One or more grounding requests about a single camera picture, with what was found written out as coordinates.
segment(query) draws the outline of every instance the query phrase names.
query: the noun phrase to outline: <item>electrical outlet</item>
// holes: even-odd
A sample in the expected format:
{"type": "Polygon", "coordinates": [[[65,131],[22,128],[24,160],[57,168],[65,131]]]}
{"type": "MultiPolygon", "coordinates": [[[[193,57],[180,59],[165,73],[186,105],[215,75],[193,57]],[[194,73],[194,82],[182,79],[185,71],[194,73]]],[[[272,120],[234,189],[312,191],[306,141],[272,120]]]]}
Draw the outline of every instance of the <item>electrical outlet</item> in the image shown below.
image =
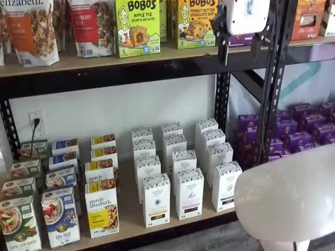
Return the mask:
{"type": "Polygon", "coordinates": [[[46,139],[47,138],[47,127],[43,116],[43,111],[34,111],[28,113],[30,119],[31,129],[34,130],[34,119],[40,119],[40,123],[35,129],[34,139],[46,139]]]}

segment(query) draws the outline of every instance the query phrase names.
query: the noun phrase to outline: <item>green cereal box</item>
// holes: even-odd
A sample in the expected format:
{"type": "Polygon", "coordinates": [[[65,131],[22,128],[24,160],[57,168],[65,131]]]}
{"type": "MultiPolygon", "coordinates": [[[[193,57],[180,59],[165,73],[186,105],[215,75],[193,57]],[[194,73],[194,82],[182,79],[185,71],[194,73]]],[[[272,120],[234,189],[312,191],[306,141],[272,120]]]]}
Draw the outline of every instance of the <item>green cereal box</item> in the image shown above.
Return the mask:
{"type": "Polygon", "coordinates": [[[166,1],[168,0],[159,0],[161,43],[166,42],[166,1]]]}
{"type": "Polygon", "coordinates": [[[215,45],[210,21],[216,16],[218,0],[177,0],[178,49],[215,45]]]}
{"type": "Polygon", "coordinates": [[[159,0],[116,0],[120,58],[159,53],[159,0]]]}

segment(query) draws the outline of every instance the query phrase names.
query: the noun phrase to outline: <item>floor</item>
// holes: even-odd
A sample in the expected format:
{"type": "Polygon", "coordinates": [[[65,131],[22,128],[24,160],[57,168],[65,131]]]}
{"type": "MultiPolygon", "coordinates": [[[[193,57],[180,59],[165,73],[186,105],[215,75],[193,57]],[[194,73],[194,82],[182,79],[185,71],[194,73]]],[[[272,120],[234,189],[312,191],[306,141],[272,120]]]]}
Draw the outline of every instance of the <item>floor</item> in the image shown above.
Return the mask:
{"type": "MultiPolygon", "coordinates": [[[[239,222],[185,235],[133,251],[259,251],[257,241],[239,222]]],[[[308,251],[335,251],[335,233],[312,241],[308,251]]]]}

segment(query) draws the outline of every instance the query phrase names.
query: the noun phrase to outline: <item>cartoon woman illustration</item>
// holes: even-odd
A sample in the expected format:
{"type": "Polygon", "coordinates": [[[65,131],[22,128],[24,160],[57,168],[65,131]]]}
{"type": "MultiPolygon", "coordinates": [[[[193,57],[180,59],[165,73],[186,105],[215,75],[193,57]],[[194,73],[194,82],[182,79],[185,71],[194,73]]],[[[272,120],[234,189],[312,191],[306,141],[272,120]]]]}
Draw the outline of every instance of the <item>cartoon woman illustration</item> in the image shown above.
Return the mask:
{"type": "Polygon", "coordinates": [[[188,14],[189,14],[189,6],[187,5],[187,3],[184,2],[180,7],[179,12],[179,24],[178,24],[179,32],[184,32],[184,29],[188,28],[188,25],[191,22],[189,20],[188,14]]]}
{"type": "Polygon", "coordinates": [[[122,45],[130,45],[132,46],[132,43],[130,41],[130,24],[128,19],[128,11],[127,9],[122,6],[117,14],[117,27],[118,27],[118,38],[119,42],[122,45]]]}

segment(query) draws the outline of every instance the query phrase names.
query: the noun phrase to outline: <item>granola bag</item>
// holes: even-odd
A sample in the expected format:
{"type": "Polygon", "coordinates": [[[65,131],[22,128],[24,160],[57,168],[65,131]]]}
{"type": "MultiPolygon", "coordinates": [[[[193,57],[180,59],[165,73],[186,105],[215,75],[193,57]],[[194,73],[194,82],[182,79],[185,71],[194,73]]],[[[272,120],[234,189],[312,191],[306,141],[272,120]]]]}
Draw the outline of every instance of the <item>granola bag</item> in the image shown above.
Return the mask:
{"type": "Polygon", "coordinates": [[[2,14],[23,66],[59,61],[52,22],[53,0],[4,0],[2,14]]]}
{"type": "Polygon", "coordinates": [[[114,0],[69,0],[77,54],[83,58],[116,52],[114,0]]]}

